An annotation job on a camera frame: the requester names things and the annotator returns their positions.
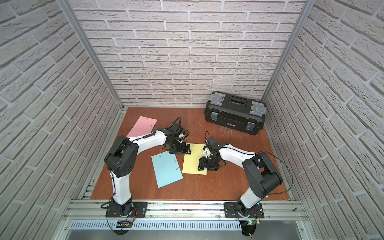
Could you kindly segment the yellow paper sheet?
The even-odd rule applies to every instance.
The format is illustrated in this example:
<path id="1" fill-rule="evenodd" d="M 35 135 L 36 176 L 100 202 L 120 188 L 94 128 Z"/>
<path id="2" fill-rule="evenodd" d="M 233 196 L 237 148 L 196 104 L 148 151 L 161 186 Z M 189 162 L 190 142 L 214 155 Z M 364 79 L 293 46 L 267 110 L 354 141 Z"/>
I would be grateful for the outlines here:
<path id="1" fill-rule="evenodd" d="M 206 175 L 207 170 L 198 171 L 199 159 L 204 157 L 204 144 L 190 144 L 191 154 L 184 155 L 183 174 Z"/>

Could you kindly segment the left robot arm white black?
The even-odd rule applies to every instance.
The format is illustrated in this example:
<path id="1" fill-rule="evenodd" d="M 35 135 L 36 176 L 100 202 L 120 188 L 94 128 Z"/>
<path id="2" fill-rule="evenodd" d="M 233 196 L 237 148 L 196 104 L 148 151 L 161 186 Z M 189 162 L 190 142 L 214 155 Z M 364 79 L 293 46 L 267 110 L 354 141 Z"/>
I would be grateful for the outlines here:
<path id="1" fill-rule="evenodd" d="M 184 140 L 189 131 L 181 126 L 182 118 L 176 118 L 170 127 L 155 129 L 152 133 L 138 136 L 119 136 L 105 157 L 105 163 L 110 173 L 113 186 L 111 199 L 102 204 L 107 217 L 128 217 L 135 212 L 130 191 L 130 173 L 132 172 L 137 155 L 157 146 L 174 155 L 190 155 L 190 144 Z"/>

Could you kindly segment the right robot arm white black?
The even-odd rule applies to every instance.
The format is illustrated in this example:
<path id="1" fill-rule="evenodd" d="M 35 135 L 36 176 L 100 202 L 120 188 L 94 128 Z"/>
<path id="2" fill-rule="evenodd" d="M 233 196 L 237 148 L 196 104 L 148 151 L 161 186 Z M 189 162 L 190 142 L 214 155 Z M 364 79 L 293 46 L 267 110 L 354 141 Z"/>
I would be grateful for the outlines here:
<path id="1" fill-rule="evenodd" d="M 226 213 L 229 217 L 248 218 L 253 213 L 261 217 L 261 211 L 255 209 L 261 200 L 283 183 L 283 178 L 266 152 L 246 152 L 231 144 L 220 144 L 213 137 L 206 139 L 203 156 L 199 159 L 198 171 L 218 171 L 222 166 L 231 162 L 241 167 L 246 174 L 249 188 L 236 203 L 231 202 Z"/>

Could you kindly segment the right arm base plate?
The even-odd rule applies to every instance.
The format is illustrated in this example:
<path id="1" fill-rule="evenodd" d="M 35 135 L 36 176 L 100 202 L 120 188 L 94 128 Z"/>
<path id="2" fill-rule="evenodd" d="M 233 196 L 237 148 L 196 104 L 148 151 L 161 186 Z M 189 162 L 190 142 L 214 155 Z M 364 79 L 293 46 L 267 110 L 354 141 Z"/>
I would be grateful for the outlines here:
<path id="1" fill-rule="evenodd" d="M 261 203 L 247 209 L 241 202 L 225 202 L 224 213 L 227 219 L 262 219 L 265 217 Z"/>

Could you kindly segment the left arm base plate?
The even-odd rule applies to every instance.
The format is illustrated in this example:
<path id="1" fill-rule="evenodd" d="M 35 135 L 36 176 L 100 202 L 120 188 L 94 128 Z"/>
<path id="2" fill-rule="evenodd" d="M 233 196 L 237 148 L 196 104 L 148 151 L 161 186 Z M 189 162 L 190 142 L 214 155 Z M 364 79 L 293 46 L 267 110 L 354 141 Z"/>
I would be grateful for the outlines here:
<path id="1" fill-rule="evenodd" d="M 108 218 L 144 218 L 147 212 L 147 207 L 148 202 L 127 202 L 124 205 L 119 205 L 115 202 L 112 202 L 107 207 L 106 216 Z"/>

